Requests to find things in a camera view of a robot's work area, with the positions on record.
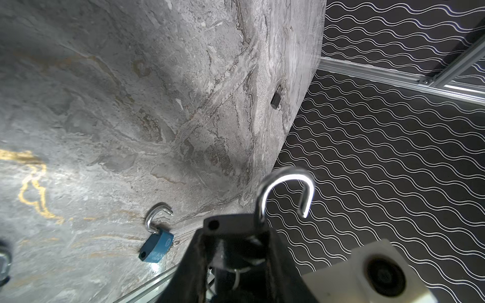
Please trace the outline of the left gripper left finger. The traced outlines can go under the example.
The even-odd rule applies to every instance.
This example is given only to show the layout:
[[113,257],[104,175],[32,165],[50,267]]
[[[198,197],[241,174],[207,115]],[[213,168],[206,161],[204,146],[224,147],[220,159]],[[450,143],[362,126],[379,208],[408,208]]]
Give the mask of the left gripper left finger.
[[198,229],[178,269],[157,302],[205,302],[210,263],[208,228]]

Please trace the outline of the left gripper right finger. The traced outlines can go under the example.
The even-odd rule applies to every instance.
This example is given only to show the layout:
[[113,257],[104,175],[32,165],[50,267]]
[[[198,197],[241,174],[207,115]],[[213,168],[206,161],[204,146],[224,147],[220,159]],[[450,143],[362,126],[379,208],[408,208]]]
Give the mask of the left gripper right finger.
[[269,302],[318,302],[297,271],[287,246],[272,228],[268,231],[265,276]]

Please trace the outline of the black padlock with key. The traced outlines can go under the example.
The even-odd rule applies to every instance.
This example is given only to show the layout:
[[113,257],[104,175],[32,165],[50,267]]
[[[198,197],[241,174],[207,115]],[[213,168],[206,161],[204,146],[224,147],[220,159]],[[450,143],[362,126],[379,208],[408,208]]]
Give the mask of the black padlock with key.
[[210,238],[209,267],[215,271],[213,302],[269,302],[265,270],[268,231],[272,227],[266,208],[271,191],[288,181],[299,181],[303,186],[297,214],[306,218],[314,180],[304,169],[284,167],[262,180],[253,213],[220,215],[204,221]]

